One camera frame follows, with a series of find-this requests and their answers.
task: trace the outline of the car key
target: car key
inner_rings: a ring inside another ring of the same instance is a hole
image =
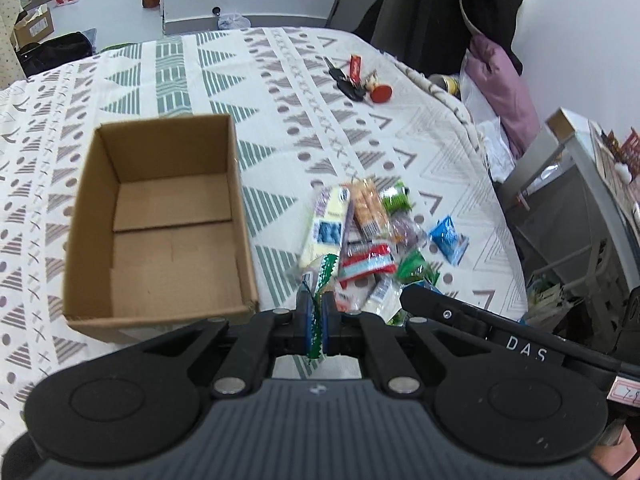
[[[329,60],[328,57],[325,57],[324,60],[329,67],[329,75],[334,79],[338,90],[345,94],[352,101],[363,101],[364,96],[367,94],[367,90],[363,87],[354,85],[347,76],[344,75],[344,72],[340,70],[338,67],[334,66],[334,64]]]

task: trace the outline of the white tile floor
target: white tile floor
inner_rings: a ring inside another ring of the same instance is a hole
[[[95,28],[95,47],[100,51],[113,44],[162,38],[160,7],[144,9],[142,0],[79,0],[69,6],[56,7],[55,2],[49,5],[55,31],[46,40]]]

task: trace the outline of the open cardboard box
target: open cardboard box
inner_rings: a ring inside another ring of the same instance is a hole
[[[223,316],[258,304],[233,121],[226,115],[100,126],[66,251],[63,311],[106,341],[119,329]]]

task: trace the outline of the screw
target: screw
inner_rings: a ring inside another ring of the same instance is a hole
[[[420,388],[420,383],[412,377],[394,377],[388,386],[396,394],[412,394]]]
[[[213,383],[213,389],[219,394],[233,395],[244,390],[246,383],[238,377],[223,377]]]

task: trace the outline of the green wrapper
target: green wrapper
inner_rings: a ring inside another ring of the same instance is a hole
[[[406,195],[408,189],[402,181],[396,182],[380,193],[380,200],[386,212],[391,216],[398,211],[411,211],[411,203]]]
[[[309,352],[310,359],[318,359],[322,351],[322,313],[320,298],[338,273],[338,256],[325,254],[314,260],[302,280],[306,282],[314,296],[314,316],[311,322]]]
[[[403,285],[428,280],[435,286],[440,277],[440,273],[427,263],[424,256],[418,249],[414,249],[400,262],[396,271],[396,279]]]

